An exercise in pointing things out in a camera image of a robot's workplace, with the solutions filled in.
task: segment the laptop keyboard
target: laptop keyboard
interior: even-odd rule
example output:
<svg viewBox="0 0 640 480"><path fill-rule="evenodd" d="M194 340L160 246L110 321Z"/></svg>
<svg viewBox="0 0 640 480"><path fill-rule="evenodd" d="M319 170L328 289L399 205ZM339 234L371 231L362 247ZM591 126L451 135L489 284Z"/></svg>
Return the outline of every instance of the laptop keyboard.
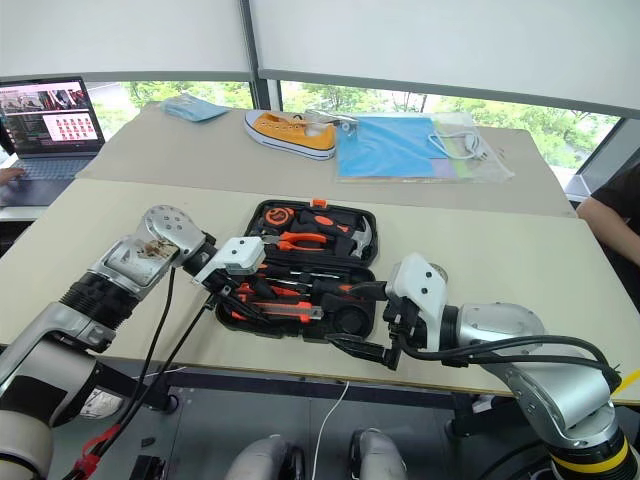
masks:
<svg viewBox="0 0 640 480"><path fill-rule="evenodd" d="M22 168L22 180L68 180L87 165L88 160L18 160L12 167Z"/></svg>

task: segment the laptop screen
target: laptop screen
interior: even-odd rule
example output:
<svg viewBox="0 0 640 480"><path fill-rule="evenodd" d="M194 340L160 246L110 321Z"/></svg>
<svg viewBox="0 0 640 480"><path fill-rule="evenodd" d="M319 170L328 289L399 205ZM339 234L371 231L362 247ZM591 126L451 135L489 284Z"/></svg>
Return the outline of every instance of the laptop screen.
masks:
<svg viewBox="0 0 640 480"><path fill-rule="evenodd" d="M0 122L18 155L95 153L104 144L80 78L0 83Z"/></svg>

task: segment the white shoe sole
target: white shoe sole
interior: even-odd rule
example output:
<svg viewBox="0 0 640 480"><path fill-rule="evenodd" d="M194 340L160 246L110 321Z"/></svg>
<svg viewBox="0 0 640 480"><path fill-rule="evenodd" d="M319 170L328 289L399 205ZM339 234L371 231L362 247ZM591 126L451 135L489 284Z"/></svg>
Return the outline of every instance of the white shoe sole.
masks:
<svg viewBox="0 0 640 480"><path fill-rule="evenodd" d="M244 127L247 130L247 133L258 143L265 145L271 148L277 148L278 150L284 150L286 152L297 153L299 155L304 155L305 157L312 158L313 160L324 161L329 160L333 157L336 147L333 146L328 150L319 150L316 148L309 148L302 145L298 145L296 143L285 142L282 140L278 140L277 138L272 138L267 135L264 135L258 132L253 128L253 124L255 121L265 113L265 110L251 110L247 112L244 120Z"/></svg>

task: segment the window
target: window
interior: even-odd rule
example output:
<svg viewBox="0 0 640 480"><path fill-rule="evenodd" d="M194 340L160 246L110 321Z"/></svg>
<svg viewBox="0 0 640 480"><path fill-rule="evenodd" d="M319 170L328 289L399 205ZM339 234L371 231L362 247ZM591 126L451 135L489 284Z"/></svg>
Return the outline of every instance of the window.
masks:
<svg viewBox="0 0 640 480"><path fill-rule="evenodd" d="M107 140L148 102L183 92L217 105L253 108L245 82L89 82L87 90Z"/></svg>
<svg viewBox="0 0 640 480"><path fill-rule="evenodd" d="M283 110L469 112L477 125L528 130L564 187L619 120L597 113L474 98L282 82Z"/></svg>

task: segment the pliers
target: pliers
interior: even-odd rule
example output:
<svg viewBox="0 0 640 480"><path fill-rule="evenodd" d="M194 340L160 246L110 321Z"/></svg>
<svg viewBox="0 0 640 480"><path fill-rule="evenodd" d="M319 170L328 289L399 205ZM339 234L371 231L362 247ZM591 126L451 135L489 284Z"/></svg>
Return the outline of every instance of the pliers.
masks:
<svg viewBox="0 0 640 480"><path fill-rule="evenodd" d="M323 248L299 247L296 242L316 242L321 244L327 243L327 236L320 233L292 233L284 232L281 235L263 235L264 243L271 243L278 246L278 250L286 252L290 250L300 250L305 252L322 252Z"/></svg>

